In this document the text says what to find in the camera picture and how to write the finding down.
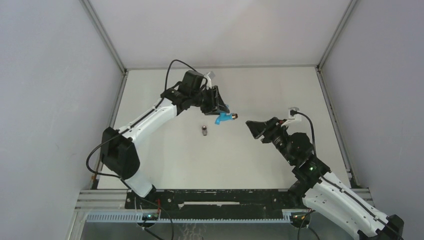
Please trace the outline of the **blue plastic water faucet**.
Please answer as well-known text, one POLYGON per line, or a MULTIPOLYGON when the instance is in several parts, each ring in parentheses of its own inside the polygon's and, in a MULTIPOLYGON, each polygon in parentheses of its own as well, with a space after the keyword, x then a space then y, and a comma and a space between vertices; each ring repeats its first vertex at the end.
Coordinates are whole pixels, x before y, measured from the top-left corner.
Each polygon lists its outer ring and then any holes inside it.
POLYGON ((227 113, 224 111, 219 111, 219 112, 215 112, 214 115, 217 116, 214 121, 215 125, 220 125, 221 122, 233 121, 238 118, 238 114, 234 112, 227 113))

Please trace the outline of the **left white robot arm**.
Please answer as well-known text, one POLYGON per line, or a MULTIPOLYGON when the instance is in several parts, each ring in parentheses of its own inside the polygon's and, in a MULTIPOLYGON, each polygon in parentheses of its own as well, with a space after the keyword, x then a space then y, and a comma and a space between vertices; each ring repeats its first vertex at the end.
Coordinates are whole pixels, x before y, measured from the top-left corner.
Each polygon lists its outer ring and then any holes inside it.
POLYGON ((156 203, 155 188, 141 169, 137 147, 159 127, 191 107, 197 107, 205 116, 216 116, 216 124, 235 120, 236 113, 224 103, 219 88, 212 84, 213 73, 185 72, 181 81, 165 89, 157 103, 126 125, 103 131, 100 160, 113 176, 137 194, 137 202, 149 209, 156 203))

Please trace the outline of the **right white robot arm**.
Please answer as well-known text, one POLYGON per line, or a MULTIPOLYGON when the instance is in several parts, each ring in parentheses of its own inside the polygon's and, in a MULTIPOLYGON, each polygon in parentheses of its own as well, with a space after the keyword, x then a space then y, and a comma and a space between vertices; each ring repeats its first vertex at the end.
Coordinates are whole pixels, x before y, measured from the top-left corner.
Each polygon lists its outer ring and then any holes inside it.
POLYGON ((314 152, 304 132, 288 133, 285 119, 246 121, 255 139, 273 144, 293 167, 296 182, 290 187, 289 203, 326 217, 355 240, 401 240, 404 221, 387 215, 346 186, 314 152))

